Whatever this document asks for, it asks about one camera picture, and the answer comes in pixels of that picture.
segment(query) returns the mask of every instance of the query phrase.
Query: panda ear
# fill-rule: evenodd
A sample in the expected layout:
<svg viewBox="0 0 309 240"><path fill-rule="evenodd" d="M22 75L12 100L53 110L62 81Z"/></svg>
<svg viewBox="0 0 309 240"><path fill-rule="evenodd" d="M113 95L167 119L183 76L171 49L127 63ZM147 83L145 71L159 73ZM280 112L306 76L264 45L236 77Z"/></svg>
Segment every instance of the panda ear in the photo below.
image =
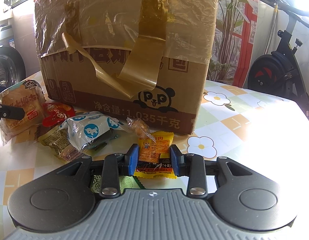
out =
<svg viewBox="0 0 309 240"><path fill-rule="evenodd" d="M169 97L174 97L176 95L176 92L172 88L166 88L165 92Z"/></svg>

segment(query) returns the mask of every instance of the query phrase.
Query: cardboard box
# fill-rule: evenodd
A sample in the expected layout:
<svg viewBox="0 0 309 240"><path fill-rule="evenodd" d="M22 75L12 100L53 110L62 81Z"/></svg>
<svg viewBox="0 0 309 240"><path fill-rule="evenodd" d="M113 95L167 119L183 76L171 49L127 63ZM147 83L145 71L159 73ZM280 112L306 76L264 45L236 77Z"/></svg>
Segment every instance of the cardboard box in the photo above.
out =
<svg viewBox="0 0 309 240"><path fill-rule="evenodd" d="M155 88L131 99L98 80L93 63L79 52L69 54L63 44L61 34L71 33L107 74L119 74L135 52L136 23L139 17L144 19L144 2L148 0L35 0L36 46L48 96L118 119L141 118L158 130L190 134L207 76L217 0L168 0L168 9L162 13L166 13L162 17L166 22L160 22L156 14L143 22L143 29L152 28L154 33L161 24L163 57L158 60ZM147 72L147 64L151 63L145 63L141 72Z"/></svg>

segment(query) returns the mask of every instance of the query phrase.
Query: tablecloth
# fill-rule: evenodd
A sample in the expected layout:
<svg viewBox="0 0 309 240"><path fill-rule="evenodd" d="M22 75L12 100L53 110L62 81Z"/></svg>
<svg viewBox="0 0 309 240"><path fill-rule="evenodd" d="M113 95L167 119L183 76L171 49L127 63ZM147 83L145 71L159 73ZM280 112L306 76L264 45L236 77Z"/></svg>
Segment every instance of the tablecloth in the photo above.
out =
<svg viewBox="0 0 309 240"><path fill-rule="evenodd" d="M41 72L29 77L42 86ZM14 230L7 210L10 194L63 163L48 146L33 143L30 128L2 146L0 138L0 239ZM126 153L133 134L124 134L100 150L94 160L107 154ZM206 81L199 115L192 135L175 134L182 153L196 153L206 159L227 156L280 183L302 199L293 228L309 239L309 121L293 101L259 92ZM182 188L186 177L139 179L145 188ZM207 176L208 191L214 192L214 178Z"/></svg>

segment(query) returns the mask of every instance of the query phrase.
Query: gray ribbed plate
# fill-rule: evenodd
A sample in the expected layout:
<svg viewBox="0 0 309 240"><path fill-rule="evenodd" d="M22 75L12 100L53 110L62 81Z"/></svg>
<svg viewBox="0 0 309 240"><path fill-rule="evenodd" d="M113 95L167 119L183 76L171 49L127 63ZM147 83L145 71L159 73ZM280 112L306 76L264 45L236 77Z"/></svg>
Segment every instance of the gray ribbed plate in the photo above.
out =
<svg viewBox="0 0 309 240"><path fill-rule="evenodd" d="M102 200L80 225L57 233L32 233L18 228L7 240L275 240L297 239L285 227L254 233L219 219L204 200L190 199L180 189L126 189Z"/></svg>

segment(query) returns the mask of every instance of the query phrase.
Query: white animal logo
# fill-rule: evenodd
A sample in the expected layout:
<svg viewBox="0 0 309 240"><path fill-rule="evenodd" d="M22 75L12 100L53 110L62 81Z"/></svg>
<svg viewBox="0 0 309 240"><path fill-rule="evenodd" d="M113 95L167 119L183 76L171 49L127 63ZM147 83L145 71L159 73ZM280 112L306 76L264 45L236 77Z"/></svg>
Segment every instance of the white animal logo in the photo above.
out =
<svg viewBox="0 0 309 240"><path fill-rule="evenodd" d="M87 128L87 129L86 129L86 132L87 132L88 134L91 134L91 136L93 136L95 133L98 133L98 130L97 130L97 127L93 128L93 129Z"/></svg>

